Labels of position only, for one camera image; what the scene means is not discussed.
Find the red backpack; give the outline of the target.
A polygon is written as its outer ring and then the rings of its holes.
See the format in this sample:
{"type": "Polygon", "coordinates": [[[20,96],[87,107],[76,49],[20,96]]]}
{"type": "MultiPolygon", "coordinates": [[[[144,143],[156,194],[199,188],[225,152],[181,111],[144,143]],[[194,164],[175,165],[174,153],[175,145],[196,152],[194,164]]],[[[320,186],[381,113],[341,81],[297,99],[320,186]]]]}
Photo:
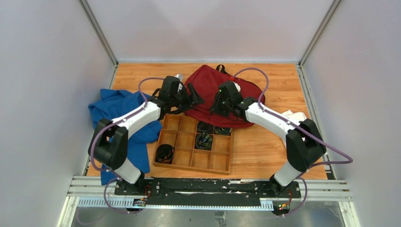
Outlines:
{"type": "Polygon", "coordinates": [[[185,115],[217,127],[239,129],[254,125],[245,119],[245,109],[262,95],[256,84],[208,65],[190,75],[185,82],[188,84],[204,103],[185,111],[185,115]]]}

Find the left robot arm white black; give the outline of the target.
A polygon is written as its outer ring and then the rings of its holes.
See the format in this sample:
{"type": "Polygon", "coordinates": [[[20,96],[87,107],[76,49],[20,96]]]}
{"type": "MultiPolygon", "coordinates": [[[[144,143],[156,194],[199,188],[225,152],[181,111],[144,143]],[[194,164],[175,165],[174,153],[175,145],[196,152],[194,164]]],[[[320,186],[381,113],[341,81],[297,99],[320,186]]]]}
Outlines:
{"type": "Polygon", "coordinates": [[[144,192],[144,173],[128,159],[129,138],[145,125],[162,120],[167,114],[180,114],[203,104],[204,99],[192,83],[185,85],[179,76],[166,76],[150,97],[140,95],[144,103],[134,110],[112,120],[101,119],[94,130],[88,154],[90,161],[104,164],[105,171],[116,174],[118,180],[127,183],[133,195],[144,192]]]}

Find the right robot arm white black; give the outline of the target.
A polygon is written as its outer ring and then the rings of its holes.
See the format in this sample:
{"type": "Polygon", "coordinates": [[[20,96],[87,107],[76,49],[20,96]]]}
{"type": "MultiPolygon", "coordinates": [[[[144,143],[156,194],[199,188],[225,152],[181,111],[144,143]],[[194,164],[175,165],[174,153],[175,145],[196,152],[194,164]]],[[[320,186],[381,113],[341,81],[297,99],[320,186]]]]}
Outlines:
{"type": "Polygon", "coordinates": [[[296,120],[265,107],[253,97],[243,98],[239,86],[232,81],[219,85],[210,112],[257,124],[282,139],[287,161],[269,179],[275,197],[288,193],[289,185],[326,153],[314,121],[296,120]]]}

